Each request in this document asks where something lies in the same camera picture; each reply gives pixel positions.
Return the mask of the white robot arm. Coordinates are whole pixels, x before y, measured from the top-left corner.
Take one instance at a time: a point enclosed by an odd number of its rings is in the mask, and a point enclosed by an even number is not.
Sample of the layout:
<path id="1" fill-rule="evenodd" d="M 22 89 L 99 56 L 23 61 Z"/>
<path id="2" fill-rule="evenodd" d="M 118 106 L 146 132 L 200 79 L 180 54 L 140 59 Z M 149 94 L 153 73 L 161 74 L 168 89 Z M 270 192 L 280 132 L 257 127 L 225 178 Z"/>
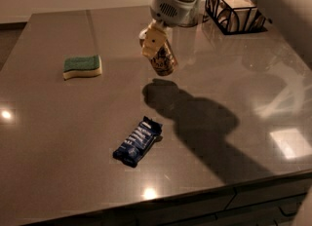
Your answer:
<path id="1" fill-rule="evenodd" d="M 182 25 L 196 7 L 198 0 L 151 0 L 148 25 L 142 54 L 153 58 L 167 40 L 167 28 Z"/>

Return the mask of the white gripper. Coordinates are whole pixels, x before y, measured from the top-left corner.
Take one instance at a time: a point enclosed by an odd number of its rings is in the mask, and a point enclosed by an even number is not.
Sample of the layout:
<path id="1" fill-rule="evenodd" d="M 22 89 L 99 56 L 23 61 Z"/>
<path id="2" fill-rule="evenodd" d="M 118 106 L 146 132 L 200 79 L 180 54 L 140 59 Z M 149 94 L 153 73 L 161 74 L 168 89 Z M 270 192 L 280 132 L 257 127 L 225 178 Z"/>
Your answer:
<path id="1" fill-rule="evenodd" d="M 180 2 L 194 0 L 151 0 L 150 14 L 155 19 L 147 27 L 142 44 L 145 57 L 155 57 L 168 36 L 166 26 L 177 26 L 180 21 Z"/>

